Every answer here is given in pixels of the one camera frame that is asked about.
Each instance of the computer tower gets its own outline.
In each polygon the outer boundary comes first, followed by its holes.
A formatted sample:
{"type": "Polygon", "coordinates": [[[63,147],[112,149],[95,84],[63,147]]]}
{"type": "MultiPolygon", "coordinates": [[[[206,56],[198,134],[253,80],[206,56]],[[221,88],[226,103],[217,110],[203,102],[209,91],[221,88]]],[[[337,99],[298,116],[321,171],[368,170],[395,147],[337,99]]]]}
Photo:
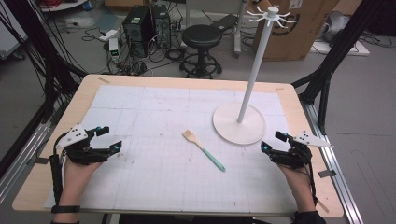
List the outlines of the computer tower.
{"type": "Polygon", "coordinates": [[[159,48],[169,49],[171,47],[171,20],[166,5],[151,6],[151,10],[157,46],[159,48]]]}
{"type": "Polygon", "coordinates": [[[133,6],[122,27],[130,43],[132,56],[140,58],[149,55],[149,41],[154,37],[154,27],[149,6],[133,6]]]}

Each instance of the cardboard sheet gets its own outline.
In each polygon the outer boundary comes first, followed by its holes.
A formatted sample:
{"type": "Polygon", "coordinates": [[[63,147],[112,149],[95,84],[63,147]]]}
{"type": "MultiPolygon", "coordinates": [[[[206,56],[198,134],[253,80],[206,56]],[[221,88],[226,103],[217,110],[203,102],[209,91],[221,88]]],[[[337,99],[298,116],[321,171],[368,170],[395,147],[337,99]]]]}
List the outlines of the cardboard sheet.
{"type": "MultiPolygon", "coordinates": [[[[110,128],[110,133],[93,138],[93,148],[122,140],[122,149],[94,173],[81,207],[186,214],[292,213],[295,202],[285,177],[261,152],[261,142],[237,146],[223,140],[213,127],[216,108],[242,102],[244,94],[102,86],[82,125],[87,130],[110,128]],[[182,136],[188,129],[226,172],[182,136]]],[[[263,140],[287,149],[274,138],[275,131],[288,131],[277,94],[253,92],[249,104],[266,120],[263,140]]],[[[53,204],[50,194],[45,206],[53,204]]]]}

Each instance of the black stool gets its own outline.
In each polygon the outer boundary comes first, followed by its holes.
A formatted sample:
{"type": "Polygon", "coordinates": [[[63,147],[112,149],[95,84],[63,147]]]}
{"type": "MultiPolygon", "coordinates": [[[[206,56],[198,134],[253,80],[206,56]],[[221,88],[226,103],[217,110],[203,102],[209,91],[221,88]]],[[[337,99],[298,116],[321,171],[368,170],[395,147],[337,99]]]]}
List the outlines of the black stool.
{"type": "Polygon", "coordinates": [[[209,25],[193,25],[183,32],[183,42],[187,46],[198,50],[198,53],[185,57],[180,64],[180,70],[188,73],[186,77],[209,76],[210,79],[213,79],[212,74],[214,72],[218,74],[222,72],[221,65],[209,54],[209,50],[217,46],[221,38],[220,30],[209,25]],[[198,56],[197,63],[192,61],[195,56],[198,56]]]}

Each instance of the brush handle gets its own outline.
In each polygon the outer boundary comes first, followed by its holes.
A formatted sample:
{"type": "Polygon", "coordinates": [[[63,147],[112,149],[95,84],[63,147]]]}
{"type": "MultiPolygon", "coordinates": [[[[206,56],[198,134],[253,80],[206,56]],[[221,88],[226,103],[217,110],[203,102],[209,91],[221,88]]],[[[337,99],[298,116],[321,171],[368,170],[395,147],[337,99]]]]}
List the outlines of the brush handle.
{"type": "Polygon", "coordinates": [[[212,156],[212,154],[210,154],[206,149],[202,148],[202,151],[205,153],[205,155],[213,161],[213,163],[215,163],[215,165],[217,167],[219,167],[219,169],[223,172],[225,172],[225,167],[221,164],[221,162],[219,162],[218,160],[216,160],[216,158],[214,156],[212,156]]]}

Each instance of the brush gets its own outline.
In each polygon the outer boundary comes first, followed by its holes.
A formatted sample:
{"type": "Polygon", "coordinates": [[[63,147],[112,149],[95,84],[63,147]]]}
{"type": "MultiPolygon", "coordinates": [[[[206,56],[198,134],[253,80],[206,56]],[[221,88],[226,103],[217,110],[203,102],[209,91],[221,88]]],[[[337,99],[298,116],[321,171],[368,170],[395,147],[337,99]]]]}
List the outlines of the brush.
{"type": "Polygon", "coordinates": [[[186,132],[183,133],[183,136],[184,136],[187,140],[189,140],[189,142],[195,143],[195,145],[197,145],[198,148],[200,148],[200,149],[205,153],[205,155],[206,155],[211,161],[213,161],[213,163],[215,163],[215,165],[216,165],[217,167],[219,167],[219,169],[220,169],[221,171],[225,172],[225,167],[224,167],[218,160],[216,160],[216,158],[215,158],[214,156],[212,156],[212,154],[210,154],[206,149],[204,149],[204,148],[201,146],[201,144],[199,144],[199,142],[198,142],[198,140],[197,140],[197,137],[195,136],[194,133],[192,133],[190,130],[187,130],[186,132]]]}

